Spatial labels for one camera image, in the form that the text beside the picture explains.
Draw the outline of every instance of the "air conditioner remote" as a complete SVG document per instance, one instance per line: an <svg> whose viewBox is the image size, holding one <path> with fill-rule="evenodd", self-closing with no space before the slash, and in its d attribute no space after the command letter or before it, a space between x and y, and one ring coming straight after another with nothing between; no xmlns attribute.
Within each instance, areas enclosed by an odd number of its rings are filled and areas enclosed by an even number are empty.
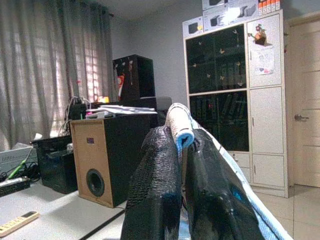
<svg viewBox="0 0 320 240"><path fill-rule="evenodd" d="M14 220L7 222L4 225L0 225L0 238L7 236L8 234L32 222L38 217L39 217L39 212L30 211L22 216L17 217Z"/></svg>

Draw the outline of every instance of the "sticker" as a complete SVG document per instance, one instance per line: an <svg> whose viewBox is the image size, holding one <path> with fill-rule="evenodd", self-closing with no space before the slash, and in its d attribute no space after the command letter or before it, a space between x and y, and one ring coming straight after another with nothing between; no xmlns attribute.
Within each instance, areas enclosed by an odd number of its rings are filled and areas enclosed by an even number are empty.
<svg viewBox="0 0 320 240"><path fill-rule="evenodd" d="M95 139L93 137L87 137L86 138L86 143L87 144L94 144L95 143Z"/></svg>

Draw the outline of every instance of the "floor tile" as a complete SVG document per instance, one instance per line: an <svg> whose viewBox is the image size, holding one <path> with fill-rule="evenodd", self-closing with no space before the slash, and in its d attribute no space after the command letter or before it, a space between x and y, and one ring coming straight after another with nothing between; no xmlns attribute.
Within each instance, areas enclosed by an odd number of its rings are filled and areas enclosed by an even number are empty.
<svg viewBox="0 0 320 240"><path fill-rule="evenodd" d="M313 198L320 201L320 188L312 186L294 186L294 195L296 197Z"/></svg>
<svg viewBox="0 0 320 240"><path fill-rule="evenodd" d="M319 240L320 226L310 225L304 222L294 221L294 240Z"/></svg>
<svg viewBox="0 0 320 240"><path fill-rule="evenodd" d="M282 227L288 232L288 234L293 237L294 236L294 221L285 219L282 217L276 218L282 225Z"/></svg>
<svg viewBox="0 0 320 240"><path fill-rule="evenodd" d="M283 219L294 219L294 198L272 196L263 193L256 193L258 198L275 216Z"/></svg>
<svg viewBox="0 0 320 240"><path fill-rule="evenodd" d="M320 201L314 197L294 197L294 220L320 226Z"/></svg>

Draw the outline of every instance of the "stack of papers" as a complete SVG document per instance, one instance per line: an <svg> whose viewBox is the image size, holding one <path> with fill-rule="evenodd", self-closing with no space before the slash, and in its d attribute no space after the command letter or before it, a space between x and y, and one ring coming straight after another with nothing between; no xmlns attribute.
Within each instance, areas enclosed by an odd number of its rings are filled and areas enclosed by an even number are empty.
<svg viewBox="0 0 320 240"><path fill-rule="evenodd" d="M87 119L101 119L106 117L115 117L116 115L132 115L132 114L158 114L154 108L149 107L132 107L121 105L101 105L96 109L86 110Z"/></svg>

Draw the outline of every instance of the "white cabinet door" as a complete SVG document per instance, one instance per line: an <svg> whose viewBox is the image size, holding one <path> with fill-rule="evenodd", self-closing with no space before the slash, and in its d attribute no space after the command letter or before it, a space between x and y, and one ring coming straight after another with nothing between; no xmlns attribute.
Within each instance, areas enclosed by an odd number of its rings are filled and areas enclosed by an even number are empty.
<svg viewBox="0 0 320 240"><path fill-rule="evenodd" d="M253 182L284 187L284 157L253 154Z"/></svg>
<svg viewBox="0 0 320 240"><path fill-rule="evenodd" d="M248 34L257 33L256 27L265 29L266 44L259 45L248 36L250 87L281 84L280 15L273 15L247 23Z"/></svg>
<svg viewBox="0 0 320 240"><path fill-rule="evenodd" d="M250 168L250 157L248 153L229 152L235 162L241 168Z"/></svg>
<svg viewBox="0 0 320 240"><path fill-rule="evenodd" d="M250 90L253 153L284 152L282 104L281 87Z"/></svg>

